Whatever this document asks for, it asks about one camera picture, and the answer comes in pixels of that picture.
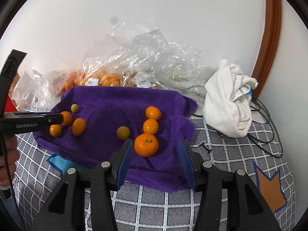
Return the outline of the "large orange with stem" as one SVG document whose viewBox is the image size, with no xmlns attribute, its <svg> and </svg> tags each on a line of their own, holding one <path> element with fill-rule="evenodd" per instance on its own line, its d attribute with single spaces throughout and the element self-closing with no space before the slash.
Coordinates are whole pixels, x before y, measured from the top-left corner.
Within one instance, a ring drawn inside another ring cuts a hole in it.
<svg viewBox="0 0 308 231">
<path fill-rule="evenodd" d="M 151 157 L 158 151 L 159 143 L 157 138 L 148 133 L 136 137 L 134 141 L 135 152 L 141 157 Z"/>
</svg>

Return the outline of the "small orange kumquat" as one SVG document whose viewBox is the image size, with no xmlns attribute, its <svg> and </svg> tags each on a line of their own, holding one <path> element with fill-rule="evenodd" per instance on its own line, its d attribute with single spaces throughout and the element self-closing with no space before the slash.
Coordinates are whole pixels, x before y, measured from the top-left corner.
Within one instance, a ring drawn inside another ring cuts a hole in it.
<svg viewBox="0 0 308 231">
<path fill-rule="evenodd" d="M 161 111 L 155 106 L 149 106 L 145 110 L 145 115 L 148 119 L 159 121 L 161 118 Z"/>
<path fill-rule="evenodd" d="M 155 135 L 159 130 L 159 124 L 155 119 L 147 119 L 142 127 L 144 133 Z"/>
</svg>

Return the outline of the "round orange kumquat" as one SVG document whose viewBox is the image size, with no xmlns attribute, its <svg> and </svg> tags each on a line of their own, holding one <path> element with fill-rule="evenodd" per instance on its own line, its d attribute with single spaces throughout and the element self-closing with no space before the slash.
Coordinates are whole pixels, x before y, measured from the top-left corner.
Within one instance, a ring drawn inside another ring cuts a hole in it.
<svg viewBox="0 0 308 231">
<path fill-rule="evenodd" d="M 60 137 L 61 134 L 62 134 L 62 127 L 61 127 L 61 125 L 57 124 L 57 125 L 51 125 L 50 126 L 50 135 L 52 137 L 57 138 L 57 137 Z"/>
</svg>

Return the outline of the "large orange mandarin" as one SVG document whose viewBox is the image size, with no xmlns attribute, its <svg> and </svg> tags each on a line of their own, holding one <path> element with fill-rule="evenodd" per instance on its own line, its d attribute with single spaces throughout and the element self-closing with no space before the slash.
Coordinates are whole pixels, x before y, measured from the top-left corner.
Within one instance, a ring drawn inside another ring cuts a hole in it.
<svg viewBox="0 0 308 231">
<path fill-rule="evenodd" d="M 63 111 L 61 115 L 63 117 L 61 126 L 69 126 L 73 120 L 72 114 L 68 111 Z"/>
</svg>

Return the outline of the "oval orange kumquat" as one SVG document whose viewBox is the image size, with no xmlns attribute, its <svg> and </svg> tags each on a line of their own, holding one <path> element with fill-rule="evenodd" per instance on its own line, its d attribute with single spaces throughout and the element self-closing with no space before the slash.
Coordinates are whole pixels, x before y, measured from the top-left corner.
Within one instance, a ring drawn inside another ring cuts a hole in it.
<svg viewBox="0 0 308 231">
<path fill-rule="evenodd" d="M 87 123 L 83 118 L 77 118 L 72 125 L 72 133 L 74 136 L 81 135 L 86 129 Z"/>
</svg>

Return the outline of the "red paper bag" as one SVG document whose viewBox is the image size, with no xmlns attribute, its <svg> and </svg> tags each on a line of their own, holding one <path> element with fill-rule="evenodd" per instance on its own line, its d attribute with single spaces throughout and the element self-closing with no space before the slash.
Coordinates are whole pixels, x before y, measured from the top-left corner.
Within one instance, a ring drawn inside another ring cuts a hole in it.
<svg viewBox="0 0 308 231">
<path fill-rule="evenodd" d="M 16 106 L 9 96 L 6 97 L 4 112 L 17 112 Z"/>
</svg>

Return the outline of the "white plastic bag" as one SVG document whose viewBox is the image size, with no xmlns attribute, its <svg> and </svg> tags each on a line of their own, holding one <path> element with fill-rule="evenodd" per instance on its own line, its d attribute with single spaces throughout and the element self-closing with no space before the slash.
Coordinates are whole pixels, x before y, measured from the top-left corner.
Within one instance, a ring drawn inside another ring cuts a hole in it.
<svg viewBox="0 0 308 231">
<path fill-rule="evenodd" d="M 12 100 L 18 111 L 24 109 L 37 109 L 39 107 L 39 99 L 36 95 L 37 80 L 42 76 L 41 73 L 32 69 L 29 74 L 27 71 L 19 78 L 12 92 Z"/>
</svg>

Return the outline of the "purple towel tray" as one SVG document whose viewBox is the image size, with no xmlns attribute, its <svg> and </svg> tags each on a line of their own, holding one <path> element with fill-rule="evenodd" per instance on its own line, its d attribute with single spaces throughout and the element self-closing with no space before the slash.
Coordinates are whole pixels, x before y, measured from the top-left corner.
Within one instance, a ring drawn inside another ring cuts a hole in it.
<svg viewBox="0 0 308 231">
<path fill-rule="evenodd" d="M 193 141 L 196 110 L 193 99 L 172 90 L 77 86 L 52 109 L 61 121 L 33 135 L 39 148 L 88 168 L 130 141 L 122 180 L 173 193 L 188 189 L 178 144 Z"/>
</svg>

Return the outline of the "grey checked tablecloth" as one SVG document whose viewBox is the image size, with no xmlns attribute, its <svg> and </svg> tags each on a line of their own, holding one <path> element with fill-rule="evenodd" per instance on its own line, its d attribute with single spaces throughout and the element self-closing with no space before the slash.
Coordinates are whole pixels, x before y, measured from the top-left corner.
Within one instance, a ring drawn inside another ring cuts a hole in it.
<svg viewBox="0 0 308 231">
<path fill-rule="evenodd" d="M 197 188 L 166 192 L 125 181 L 119 151 L 93 168 L 18 135 L 13 199 L 28 230 L 291 230 L 294 181 L 275 128 L 254 123 L 247 137 L 220 134 L 201 118 L 189 142 Z"/>
</svg>

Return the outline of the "white crumpled cloth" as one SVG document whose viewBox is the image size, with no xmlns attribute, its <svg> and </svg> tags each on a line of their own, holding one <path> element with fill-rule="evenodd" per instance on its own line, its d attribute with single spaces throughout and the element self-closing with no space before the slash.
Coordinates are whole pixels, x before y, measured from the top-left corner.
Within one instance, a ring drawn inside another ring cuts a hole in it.
<svg viewBox="0 0 308 231">
<path fill-rule="evenodd" d="M 245 137 L 252 123 L 252 98 L 246 94 L 257 86 L 257 80 L 244 74 L 240 66 L 223 59 L 205 84 L 206 123 L 228 137 Z"/>
</svg>

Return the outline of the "blue tissue pack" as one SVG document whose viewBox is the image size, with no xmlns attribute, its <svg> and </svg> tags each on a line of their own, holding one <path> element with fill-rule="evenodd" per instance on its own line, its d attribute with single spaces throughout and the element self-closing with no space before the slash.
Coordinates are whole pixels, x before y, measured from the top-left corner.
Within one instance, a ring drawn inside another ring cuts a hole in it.
<svg viewBox="0 0 308 231">
<path fill-rule="evenodd" d="M 252 98 L 253 97 L 252 90 L 249 90 L 249 92 L 246 95 L 248 95 L 248 96 L 250 96 Z"/>
</svg>

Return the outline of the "clear bag of kumquats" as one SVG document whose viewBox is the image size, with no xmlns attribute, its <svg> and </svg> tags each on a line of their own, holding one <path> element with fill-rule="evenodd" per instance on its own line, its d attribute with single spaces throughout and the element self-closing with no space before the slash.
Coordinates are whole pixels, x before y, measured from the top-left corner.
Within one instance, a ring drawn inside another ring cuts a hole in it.
<svg viewBox="0 0 308 231">
<path fill-rule="evenodd" d="M 137 80 L 154 78 L 159 83 L 189 87 L 205 84 L 207 71 L 202 50 L 170 42 L 157 28 L 118 23 L 88 48 L 77 77 L 79 85 L 96 79 L 99 85 L 116 81 L 134 87 Z"/>
</svg>

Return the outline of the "brown wooden door frame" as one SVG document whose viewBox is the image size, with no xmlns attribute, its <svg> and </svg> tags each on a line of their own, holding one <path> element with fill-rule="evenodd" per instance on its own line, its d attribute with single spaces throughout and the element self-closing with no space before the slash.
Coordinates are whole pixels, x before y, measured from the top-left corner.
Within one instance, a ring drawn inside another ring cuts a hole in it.
<svg viewBox="0 0 308 231">
<path fill-rule="evenodd" d="M 260 50 L 252 77 L 258 81 L 253 96 L 258 98 L 273 66 L 280 39 L 282 22 L 281 0 L 265 0 L 265 24 Z"/>
</svg>

